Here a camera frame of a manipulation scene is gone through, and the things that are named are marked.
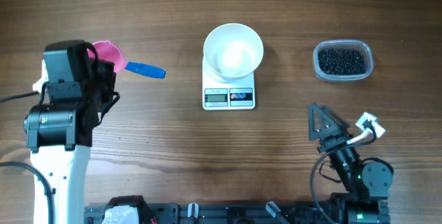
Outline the pink scoop blue handle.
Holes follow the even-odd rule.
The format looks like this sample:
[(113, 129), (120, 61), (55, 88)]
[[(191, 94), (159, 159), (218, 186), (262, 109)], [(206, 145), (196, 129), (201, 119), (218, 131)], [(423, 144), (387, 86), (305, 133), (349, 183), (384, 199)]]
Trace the pink scoop blue handle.
[(93, 43), (93, 46), (95, 47), (100, 60), (114, 63), (115, 73), (119, 73), (121, 70), (127, 70), (138, 75), (155, 79), (164, 79), (166, 77), (166, 71), (162, 68), (138, 62), (128, 62), (124, 58), (120, 48), (109, 40), (96, 41)]

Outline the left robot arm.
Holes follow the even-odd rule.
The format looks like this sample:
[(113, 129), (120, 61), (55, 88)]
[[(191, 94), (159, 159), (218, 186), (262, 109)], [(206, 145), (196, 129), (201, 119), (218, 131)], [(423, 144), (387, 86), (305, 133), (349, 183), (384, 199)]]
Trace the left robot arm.
[(34, 223), (83, 223), (93, 129), (119, 100), (111, 62), (84, 40), (44, 50), (48, 79), (23, 121), (35, 176)]

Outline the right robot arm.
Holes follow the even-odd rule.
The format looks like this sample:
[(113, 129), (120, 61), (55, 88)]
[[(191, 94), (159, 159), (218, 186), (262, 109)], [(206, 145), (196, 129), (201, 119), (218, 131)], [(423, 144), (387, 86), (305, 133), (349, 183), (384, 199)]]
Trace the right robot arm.
[[(308, 108), (309, 140), (319, 141), (321, 157), (310, 173), (309, 188), (313, 199), (312, 214), (322, 223), (389, 223), (388, 191), (392, 186), (394, 169), (380, 158), (362, 159), (358, 147), (374, 143), (385, 129), (378, 118), (364, 112), (356, 121), (361, 131), (357, 136), (349, 133), (349, 125), (328, 106), (311, 103)], [(320, 202), (314, 188), (315, 175), (322, 173), (328, 162), (338, 174), (327, 180), (343, 184), (345, 193), (333, 193), (329, 200)]]

